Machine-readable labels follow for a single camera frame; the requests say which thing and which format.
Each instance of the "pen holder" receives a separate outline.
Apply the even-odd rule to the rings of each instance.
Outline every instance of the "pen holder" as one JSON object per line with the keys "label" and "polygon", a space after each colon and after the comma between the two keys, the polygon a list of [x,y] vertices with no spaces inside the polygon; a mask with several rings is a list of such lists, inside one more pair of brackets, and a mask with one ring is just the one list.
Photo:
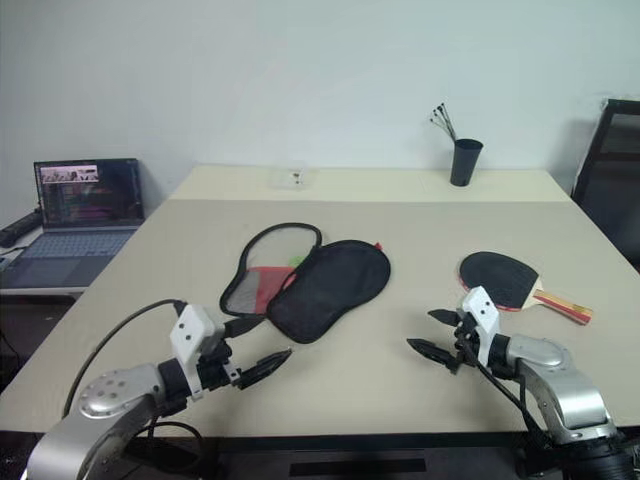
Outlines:
{"label": "pen holder", "polygon": [[481,142],[470,138],[461,138],[455,141],[453,165],[451,166],[451,185],[456,187],[469,185],[482,147]]}

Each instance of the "ping pong paddle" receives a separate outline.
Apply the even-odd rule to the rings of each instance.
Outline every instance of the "ping pong paddle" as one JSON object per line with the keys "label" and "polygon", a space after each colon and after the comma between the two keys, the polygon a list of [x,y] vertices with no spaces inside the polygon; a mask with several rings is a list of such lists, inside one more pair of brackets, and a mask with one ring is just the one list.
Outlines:
{"label": "ping pong paddle", "polygon": [[546,305],[580,325],[586,325],[593,310],[547,293],[538,272],[514,258],[494,252],[477,252],[460,264],[460,280],[465,288],[483,286],[496,307],[520,311]]}

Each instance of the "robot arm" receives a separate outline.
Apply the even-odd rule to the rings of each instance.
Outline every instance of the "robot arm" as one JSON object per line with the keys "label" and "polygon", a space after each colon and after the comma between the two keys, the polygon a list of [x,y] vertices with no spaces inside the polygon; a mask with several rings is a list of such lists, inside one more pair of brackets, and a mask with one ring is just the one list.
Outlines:
{"label": "robot arm", "polygon": [[290,350],[270,355],[247,371],[230,361],[224,338],[250,330],[260,319],[223,324],[198,305],[187,305],[171,332],[175,358],[155,365],[114,370],[90,382],[67,417],[36,445],[27,465],[29,480],[99,478],[150,420],[173,415],[204,390],[240,389],[282,365]]}
{"label": "robot arm", "polygon": [[635,478],[600,392],[575,368],[566,348],[546,339],[501,335],[498,311],[482,287],[472,289],[458,311],[429,314],[456,328],[457,355],[422,339],[409,339],[411,347],[454,374],[466,363],[524,385],[547,426],[548,454],[571,478]]}

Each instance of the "laptop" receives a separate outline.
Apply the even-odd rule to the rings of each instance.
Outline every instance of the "laptop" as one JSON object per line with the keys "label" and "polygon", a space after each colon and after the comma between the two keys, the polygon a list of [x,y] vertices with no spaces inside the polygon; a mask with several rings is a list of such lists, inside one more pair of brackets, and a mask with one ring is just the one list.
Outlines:
{"label": "laptop", "polygon": [[44,233],[0,277],[3,294],[84,291],[144,221],[134,158],[34,163]]}

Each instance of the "beige tabletop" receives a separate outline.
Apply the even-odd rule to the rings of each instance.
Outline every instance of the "beige tabletop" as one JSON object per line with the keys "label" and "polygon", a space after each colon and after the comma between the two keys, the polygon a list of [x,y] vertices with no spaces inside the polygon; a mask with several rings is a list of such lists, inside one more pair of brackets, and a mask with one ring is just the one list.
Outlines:
{"label": "beige tabletop", "polygon": [[[292,188],[292,174],[299,184]],[[544,170],[477,170],[456,187],[448,170],[285,168],[198,165],[172,200],[314,202],[566,202]]]}
{"label": "beige tabletop", "polygon": [[[505,334],[548,337],[572,352],[600,388],[618,425],[640,424],[640,276],[571,202],[169,200],[128,242],[0,397],[0,429],[46,431],[60,418],[69,385],[91,349],[137,308],[166,297],[210,306],[232,278],[240,251],[263,228],[318,226],[325,242],[380,242],[391,280],[373,301],[321,339],[293,344],[269,322],[230,342],[238,366],[293,346],[270,378],[245,390],[209,392],[176,418],[205,435],[279,436],[522,430],[518,412],[479,372],[457,376],[417,355],[411,337],[442,346],[449,327],[426,316],[453,308],[464,290],[456,266],[494,250],[542,273],[547,290],[592,307],[581,327],[542,306],[503,313]],[[103,371],[171,356],[170,308],[130,324],[98,356]]]}

